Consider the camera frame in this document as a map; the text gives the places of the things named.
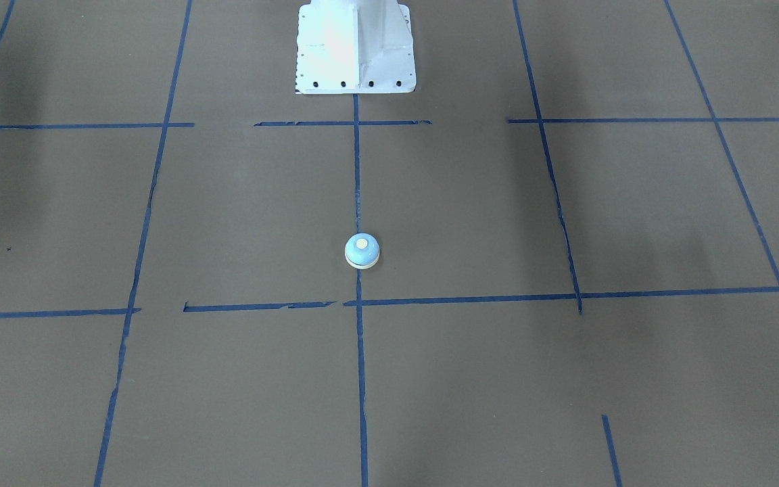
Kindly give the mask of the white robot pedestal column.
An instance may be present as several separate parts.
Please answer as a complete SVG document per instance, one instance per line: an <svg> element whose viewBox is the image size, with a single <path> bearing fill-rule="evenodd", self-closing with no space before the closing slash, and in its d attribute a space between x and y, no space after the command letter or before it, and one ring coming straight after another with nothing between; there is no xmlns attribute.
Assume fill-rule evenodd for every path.
<svg viewBox="0 0 779 487"><path fill-rule="evenodd" d="M398 1L311 1L298 12L295 93L413 93L410 9Z"/></svg>

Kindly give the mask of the blue service bell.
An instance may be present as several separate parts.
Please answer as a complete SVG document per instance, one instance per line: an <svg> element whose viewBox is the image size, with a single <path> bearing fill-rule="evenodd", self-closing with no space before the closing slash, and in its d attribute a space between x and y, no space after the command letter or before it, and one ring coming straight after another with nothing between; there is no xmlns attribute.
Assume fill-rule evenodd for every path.
<svg viewBox="0 0 779 487"><path fill-rule="evenodd" d="M355 269L369 269L375 266L381 255L381 248L374 235L357 233L344 244L344 259Z"/></svg>

